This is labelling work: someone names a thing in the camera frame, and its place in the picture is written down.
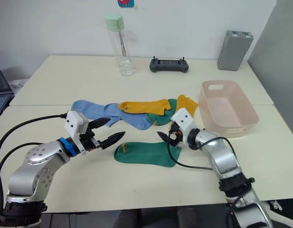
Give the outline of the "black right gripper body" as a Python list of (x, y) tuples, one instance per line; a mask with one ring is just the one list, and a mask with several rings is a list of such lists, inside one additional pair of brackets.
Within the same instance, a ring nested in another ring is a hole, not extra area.
[(174, 147), (178, 146), (178, 144), (183, 141), (183, 133), (181, 132), (179, 125), (175, 122), (173, 122), (170, 127), (168, 132), (168, 139), (169, 143)]

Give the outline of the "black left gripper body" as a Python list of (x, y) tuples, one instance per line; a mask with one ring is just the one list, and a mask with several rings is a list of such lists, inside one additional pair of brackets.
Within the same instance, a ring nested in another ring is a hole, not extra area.
[(94, 136), (95, 134), (89, 127), (85, 133), (79, 135), (79, 141), (83, 146), (83, 150), (80, 149), (80, 152), (89, 152), (100, 147), (100, 143), (94, 138)]

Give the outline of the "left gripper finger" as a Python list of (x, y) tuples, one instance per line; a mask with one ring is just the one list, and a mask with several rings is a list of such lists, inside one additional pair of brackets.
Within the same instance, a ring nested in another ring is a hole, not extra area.
[(110, 147), (111, 145), (117, 143), (125, 135), (125, 133), (125, 131), (122, 131), (109, 136), (104, 141), (99, 142), (100, 148), (104, 150)]
[(102, 118), (98, 118), (96, 120), (90, 121), (89, 122), (89, 129), (97, 129), (103, 125), (105, 125), (107, 122), (109, 122), (111, 119), (108, 117), (102, 117)]

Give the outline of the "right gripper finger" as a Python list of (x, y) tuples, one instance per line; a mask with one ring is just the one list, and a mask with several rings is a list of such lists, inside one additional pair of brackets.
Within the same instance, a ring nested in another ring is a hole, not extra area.
[(157, 131), (157, 134), (164, 142), (168, 142), (168, 143), (171, 142), (171, 138), (167, 134), (163, 132), (159, 132), (159, 131)]

